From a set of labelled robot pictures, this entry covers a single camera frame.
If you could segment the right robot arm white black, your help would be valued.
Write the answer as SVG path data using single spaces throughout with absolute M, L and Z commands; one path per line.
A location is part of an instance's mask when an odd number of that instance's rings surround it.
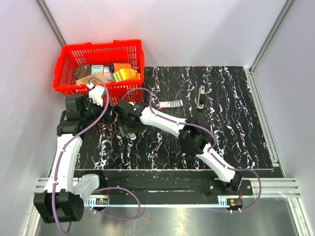
M 132 105 L 120 101 L 115 111 L 127 133 L 136 133 L 142 126 L 152 126 L 172 134 L 179 140 L 183 153 L 202 160 L 218 176 L 230 195 L 242 188 L 243 176 L 229 165 L 215 150 L 214 135 L 194 118 L 176 118 L 153 109 L 146 103 Z

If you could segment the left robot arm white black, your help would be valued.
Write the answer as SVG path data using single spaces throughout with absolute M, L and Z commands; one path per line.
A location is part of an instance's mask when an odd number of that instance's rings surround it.
M 84 134 L 106 116 L 113 106 L 108 95 L 73 94 L 65 99 L 65 110 L 57 126 L 57 151 L 43 192 L 36 193 L 33 204 L 46 224 L 78 222 L 83 217 L 84 202 L 94 192 L 105 192 L 103 174 L 85 174 L 73 183 L 77 156 Z

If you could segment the pale green stapler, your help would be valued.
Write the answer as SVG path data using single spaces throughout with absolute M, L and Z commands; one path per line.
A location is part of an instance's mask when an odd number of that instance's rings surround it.
M 135 133 L 128 133 L 128 136 L 130 137 L 131 140 L 136 139 L 136 134 Z

